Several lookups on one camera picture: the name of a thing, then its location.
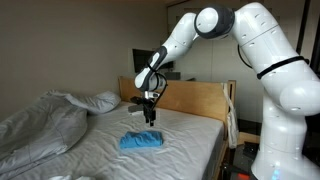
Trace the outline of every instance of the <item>blue cloth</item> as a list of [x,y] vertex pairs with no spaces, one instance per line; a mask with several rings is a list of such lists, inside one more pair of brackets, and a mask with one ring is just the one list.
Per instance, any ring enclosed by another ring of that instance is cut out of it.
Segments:
[[162,145],[161,132],[142,131],[139,133],[127,132],[120,139],[120,148],[157,147]]

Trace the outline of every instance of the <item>wooden headboard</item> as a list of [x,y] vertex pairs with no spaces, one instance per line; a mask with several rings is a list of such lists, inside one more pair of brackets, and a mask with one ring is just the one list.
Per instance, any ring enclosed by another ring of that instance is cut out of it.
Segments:
[[[122,101],[130,102],[130,98],[134,96],[141,97],[132,78],[119,77],[119,87]],[[232,102],[235,89],[236,81],[228,81],[228,92]],[[166,92],[157,107],[221,120],[225,127],[225,137],[227,136],[229,106],[221,83],[168,80]]]

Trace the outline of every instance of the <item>mattress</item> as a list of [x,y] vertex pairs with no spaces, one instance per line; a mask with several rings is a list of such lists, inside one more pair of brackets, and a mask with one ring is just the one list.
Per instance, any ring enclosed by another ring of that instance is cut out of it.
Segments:
[[[223,143],[223,124],[165,109],[157,109],[153,127],[142,113],[128,112],[131,103],[121,102],[113,111],[89,116],[83,138],[68,152],[26,171],[13,179],[49,179],[71,175],[95,179],[209,179]],[[160,131],[163,145],[120,149],[127,131]]]

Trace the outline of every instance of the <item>black cable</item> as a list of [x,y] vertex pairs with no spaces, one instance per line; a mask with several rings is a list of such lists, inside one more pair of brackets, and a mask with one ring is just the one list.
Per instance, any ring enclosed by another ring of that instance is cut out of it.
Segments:
[[156,84],[156,87],[154,89],[152,89],[152,91],[155,91],[157,89],[157,87],[159,86],[159,76],[158,76],[159,73],[155,72],[155,76],[157,78],[157,84]]
[[157,72],[157,70],[155,70],[155,69],[153,69],[153,68],[151,67],[151,65],[149,64],[149,62],[147,62],[147,66],[148,66],[148,68],[149,68],[152,72],[154,72],[154,73]]
[[250,66],[249,64],[247,64],[247,63],[243,60],[243,58],[242,58],[242,56],[241,56],[241,53],[240,53],[240,46],[239,46],[239,44],[238,44],[238,54],[239,54],[239,57],[240,57],[241,61],[242,61],[246,66],[248,66],[249,68],[252,69],[252,66]]
[[160,74],[160,73],[156,73],[156,75],[161,76],[161,77],[165,80],[166,84],[164,85],[164,88],[163,88],[163,90],[161,91],[161,93],[160,93],[159,97],[157,98],[156,102],[154,102],[154,104],[153,104],[153,106],[152,106],[152,108],[151,108],[152,110],[156,107],[158,101],[160,100],[160,98],[162,97],[163,93],[166,91],[167,86],[168,86],[167,78],[166,78],[164,75],[162,75],[162,74]]

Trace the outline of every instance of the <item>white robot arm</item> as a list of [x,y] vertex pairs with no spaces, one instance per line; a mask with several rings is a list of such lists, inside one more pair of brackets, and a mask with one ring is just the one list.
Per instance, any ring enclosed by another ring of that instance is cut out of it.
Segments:
[[159,97],[152,91],[166,85],[157,69],[185,54],[198,36],[219,39],[227,35],[237,40],[265,88],[260,146],[251,167],[254,177],[319,179],[319,167],[302,155],[302,148],[307,130],[304,116],[320,113],[320,80],[259,3],[250,3],[236,12],[214,6],[198,15],[183,16],[135,79],[136,87],[145,92],[142,102],[147,104],[147,121],[153,123],[153,99]]

